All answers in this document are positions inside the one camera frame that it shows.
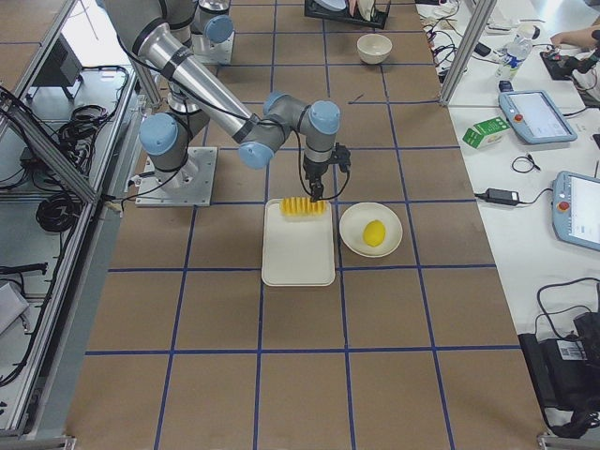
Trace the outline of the person forearm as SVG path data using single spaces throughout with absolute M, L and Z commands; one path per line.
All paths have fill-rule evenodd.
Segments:
M 554 47 L 570 45 L 579 48 L 593 48 L 596 46 L 597 41 L 593 37 L 593 33 L 598 30 L 599 26 L 594 25 L 583 29 L 565 31 L 552 36 L 550 42 Z

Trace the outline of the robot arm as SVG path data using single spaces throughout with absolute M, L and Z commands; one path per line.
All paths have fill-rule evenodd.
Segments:
M 229 0 L 195 1 L 195 12 L 190 26 L 193 35 L 203 36 L 210 42 L 225 42 L 234 31 Z
M 299 176 L 312 202 L 323 199 L 322 177 L 330 166 L 350 171 L 350 152 L 337 141 L 340 110 L 335 103 L 307 104 L 273 92 L 258 116 L 194 52 L 195 35 L 222 43 L 233 34 L 229 2 L 105 1 L 102 6 L 125 51 L 169 82 L 172 109 L 183 117 L 198 113 L 203 124 L 215 121 L 238 143 L 238 154 L 250 168 L 266 167 L 294 134 L 306 142 Z

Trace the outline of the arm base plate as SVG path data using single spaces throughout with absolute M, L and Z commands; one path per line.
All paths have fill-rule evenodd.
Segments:
M 209 206 L 217 166 L 216 147 L 189 147 L 187 163 L 172 178 L 157 171 L 150 157 L 145 161 L 144 176 L 135 183 L 140 196 L 134 199 L 138 207 Z
M 191 34 L 192 49 L 199 60 L 205 65 L 229 65 L 233 55 L 232 33 L 225 41 L 215 43 L 201 34 Z

